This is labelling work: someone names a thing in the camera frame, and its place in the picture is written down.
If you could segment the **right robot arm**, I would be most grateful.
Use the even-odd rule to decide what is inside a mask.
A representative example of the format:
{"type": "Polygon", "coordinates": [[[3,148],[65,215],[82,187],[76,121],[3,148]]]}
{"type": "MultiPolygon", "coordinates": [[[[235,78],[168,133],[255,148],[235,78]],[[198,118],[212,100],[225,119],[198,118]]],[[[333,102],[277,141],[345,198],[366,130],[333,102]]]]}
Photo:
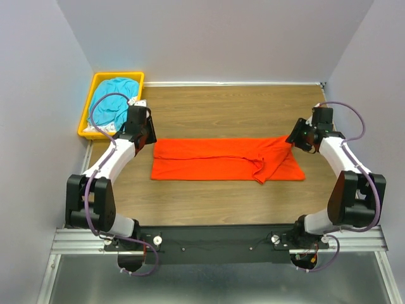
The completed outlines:
{"type": "Polygon", "coordinates": [[[330,123],[310,124],[299,118],[286,142],[323,156],[337,176],[327,207],[302,215],[282,236],[297,248],[304,248],[323,235],[337,231],[365,232],[378,224],[386,179],[367,169],[349,149],[341,132],[330,123]]]}

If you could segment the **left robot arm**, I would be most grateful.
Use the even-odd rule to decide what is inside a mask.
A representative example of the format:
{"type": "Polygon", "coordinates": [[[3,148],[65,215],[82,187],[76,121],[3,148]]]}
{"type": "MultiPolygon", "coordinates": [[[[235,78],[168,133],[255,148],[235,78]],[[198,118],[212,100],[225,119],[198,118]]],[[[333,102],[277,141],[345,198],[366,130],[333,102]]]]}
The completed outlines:
{"type": "Polygon", "coordinates": [[[68,178],[65,224],[108,236],[139,239],[139,222],[116,211],[113,184],[145,145],[157,141],[151,110],[144,101],[129,106],[127,121],[112,139],[91,168],[68,178]]]}

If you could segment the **orange t shirt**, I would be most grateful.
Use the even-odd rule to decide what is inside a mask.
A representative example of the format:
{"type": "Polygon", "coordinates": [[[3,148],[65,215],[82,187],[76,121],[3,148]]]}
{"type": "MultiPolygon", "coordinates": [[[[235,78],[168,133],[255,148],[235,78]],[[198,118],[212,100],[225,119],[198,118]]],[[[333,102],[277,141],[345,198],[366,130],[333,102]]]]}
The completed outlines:
{"type": "Polygon", "coordinates": [[[154,145],[156,181],[303,181],[286,136],[160,139],[154,145]]]}

